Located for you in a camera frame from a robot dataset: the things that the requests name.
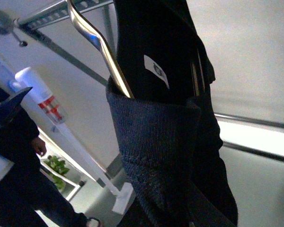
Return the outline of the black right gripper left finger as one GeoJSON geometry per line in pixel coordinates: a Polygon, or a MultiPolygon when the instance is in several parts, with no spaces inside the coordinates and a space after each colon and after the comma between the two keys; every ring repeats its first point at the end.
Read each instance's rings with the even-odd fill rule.
{"type": "Polygon", "coordinates": [[[18,114],[21,110],[20,104],[30,90],[32,87],[26,87],[0,102],[0,128],[6,127],[18,114]]]}

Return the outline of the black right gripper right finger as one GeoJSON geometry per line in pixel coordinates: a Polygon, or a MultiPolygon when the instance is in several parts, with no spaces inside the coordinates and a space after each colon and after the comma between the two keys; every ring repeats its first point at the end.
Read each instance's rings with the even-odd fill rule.
{"type": "Polygon", "coordinates": [[[192,183],[188,182],[188,216],[195,227],[234,227],[192,183]]]}

